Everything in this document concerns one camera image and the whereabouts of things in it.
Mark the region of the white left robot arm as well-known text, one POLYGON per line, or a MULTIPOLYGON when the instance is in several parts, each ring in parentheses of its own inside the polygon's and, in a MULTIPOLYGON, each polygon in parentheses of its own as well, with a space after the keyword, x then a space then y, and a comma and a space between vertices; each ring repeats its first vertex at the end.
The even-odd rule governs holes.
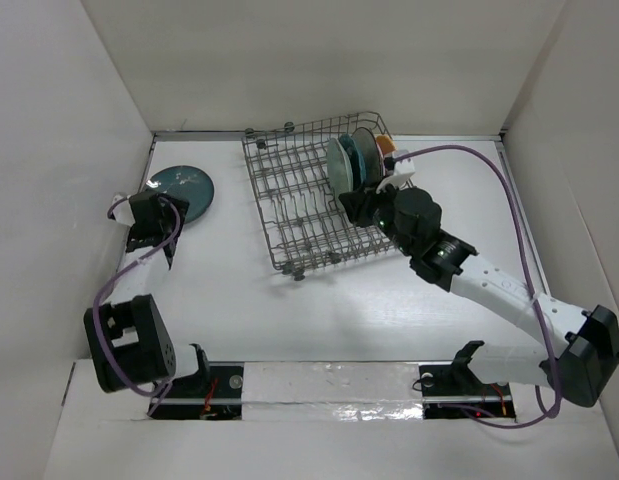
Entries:
POLYGON ((106 393, 197 397, 212 385, 206 353, 195 343, 173 343, 153 296, 172 269, 188 209, 183 198, 146 190, 116 196, 107 212, 128 227, 125 250, 83 319, 96 378, 106 393))

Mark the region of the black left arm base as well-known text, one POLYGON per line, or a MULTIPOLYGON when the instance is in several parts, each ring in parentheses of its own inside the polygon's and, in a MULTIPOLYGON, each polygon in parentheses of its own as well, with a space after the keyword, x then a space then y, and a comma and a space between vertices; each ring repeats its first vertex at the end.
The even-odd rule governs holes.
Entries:
POLYGON ((154 420, 240 420, 243 377, 243 363, 212 362, 209 380, 176 380, 161 402, 151 401, 149 417, 154 420))

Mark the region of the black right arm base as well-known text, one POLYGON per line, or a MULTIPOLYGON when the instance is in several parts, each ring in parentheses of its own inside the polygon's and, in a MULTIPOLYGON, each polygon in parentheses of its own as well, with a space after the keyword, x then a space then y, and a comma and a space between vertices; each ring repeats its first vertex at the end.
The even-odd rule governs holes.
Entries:
POLYGON ((462 385, 451 376, 451 365, 421 365, 411 388, 421 394, 426 420, 466 419, 467 416, 481 420, 516 418, 508 384, 470 380, 462 385))

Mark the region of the woven-pattern orange plate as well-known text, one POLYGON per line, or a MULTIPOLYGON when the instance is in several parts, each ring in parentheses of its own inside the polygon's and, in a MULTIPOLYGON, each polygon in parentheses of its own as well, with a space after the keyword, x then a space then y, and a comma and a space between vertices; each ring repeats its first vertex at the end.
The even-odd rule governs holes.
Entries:
POLYGON ((382 153, 383 157, 397 150, 397 147, 394 141, 388 135, 377 135, 376 144, 378 145, 378 148, 380 152, 382 153))

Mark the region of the teal scalloped plate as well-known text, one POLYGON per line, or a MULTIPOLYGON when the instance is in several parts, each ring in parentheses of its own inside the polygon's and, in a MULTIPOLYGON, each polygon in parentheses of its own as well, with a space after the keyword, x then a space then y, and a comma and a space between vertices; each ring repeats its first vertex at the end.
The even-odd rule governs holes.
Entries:
POLYGON ((349 158, 353 174, 353 190, 359 189, 366 181, 366 166, 364 156, 358 144, 351 135, 343 134, 338 138, 340 145, 345 149, 349 158))

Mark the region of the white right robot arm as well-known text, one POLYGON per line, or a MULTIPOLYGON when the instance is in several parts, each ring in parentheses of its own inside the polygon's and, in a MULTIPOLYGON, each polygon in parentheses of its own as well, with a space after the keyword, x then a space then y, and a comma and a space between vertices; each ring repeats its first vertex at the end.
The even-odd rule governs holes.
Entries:
POLYGON ((619 325, 611 310, 598 305, 587 311, 532 292, 445 232, 441 207, 422 189, 363 187, 339 200, 353 225, 378 227, 425 282, 486 308, 536 341, 530 349, 469 342, 452 362, 456 389, 535 384, 580 407, 595 405, 619 365, 619 325))

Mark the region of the dark teal glazed plate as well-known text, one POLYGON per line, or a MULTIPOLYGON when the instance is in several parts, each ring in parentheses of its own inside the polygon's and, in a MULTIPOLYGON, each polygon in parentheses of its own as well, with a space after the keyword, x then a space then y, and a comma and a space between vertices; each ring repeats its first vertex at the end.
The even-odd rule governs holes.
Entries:
POLYGON ((210 208, 215 186, 211 177, 202 169, 190 165, 165 168, 145 181, 146 190, 155 190, 189 203, 184 224, 201 219, 210 208))

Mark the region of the light green plate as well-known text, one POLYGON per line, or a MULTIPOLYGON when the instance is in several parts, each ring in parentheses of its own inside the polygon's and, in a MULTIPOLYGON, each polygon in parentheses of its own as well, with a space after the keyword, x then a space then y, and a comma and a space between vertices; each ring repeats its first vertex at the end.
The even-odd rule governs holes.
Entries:
POLYGON ((336 138, 328 142, 326 159, 329 184, 334 194, 338 196, 350 192, 353 188, 353 173, 349 157, 336 138))

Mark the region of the cream plate tree drawing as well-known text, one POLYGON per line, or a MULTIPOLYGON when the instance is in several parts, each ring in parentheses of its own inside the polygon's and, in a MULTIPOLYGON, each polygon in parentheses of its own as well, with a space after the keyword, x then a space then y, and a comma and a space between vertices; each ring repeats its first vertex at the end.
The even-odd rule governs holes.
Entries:
POLYGON ((353 132, 352 138, 364 160, 366 183, 378 183, 382 179, 382 157, 374 134, 366 127, 359 127, 353 132))

